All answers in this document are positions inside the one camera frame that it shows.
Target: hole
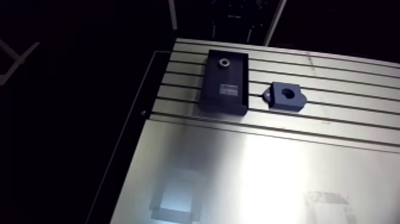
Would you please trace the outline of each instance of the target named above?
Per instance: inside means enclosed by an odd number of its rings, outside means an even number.
[[[218,63],[222,67],[228,67],[230,65],[230,61],[227,58],[221,58]]]
[[[293,97],[295,97],[295,93],[291,89],[282,89],[282,94],[287,99],[293,99]]]

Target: black rectangular block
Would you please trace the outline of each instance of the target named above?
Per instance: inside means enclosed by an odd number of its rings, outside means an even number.
[[[247,54],[208,52],[199,106],[201,110],[245,115],[249,100]]]

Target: black clamp block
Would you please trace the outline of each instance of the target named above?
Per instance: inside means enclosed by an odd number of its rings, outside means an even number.
[[[203,76],[201,110],[245,115],[249,107],[247,54],[210,50]]]
[[[262,98],[270,108],[279,110],[300,111],[307,103],[299,85],[282,82],[273,82]]]

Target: sticker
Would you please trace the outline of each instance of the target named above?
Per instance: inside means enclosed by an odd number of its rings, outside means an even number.
[[[237,97],[238,96],[238,86],[221,84],[220,85],[220,94]]]
[[[308,192],[304,195],[308,207],[307,223],[357,224],[355,212],[345,197],[332,192]]]

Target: label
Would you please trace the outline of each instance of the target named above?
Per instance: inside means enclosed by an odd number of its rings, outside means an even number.
[[[221,84],[220,85],[220,94],[237,97],[238,96],[238,86]]]

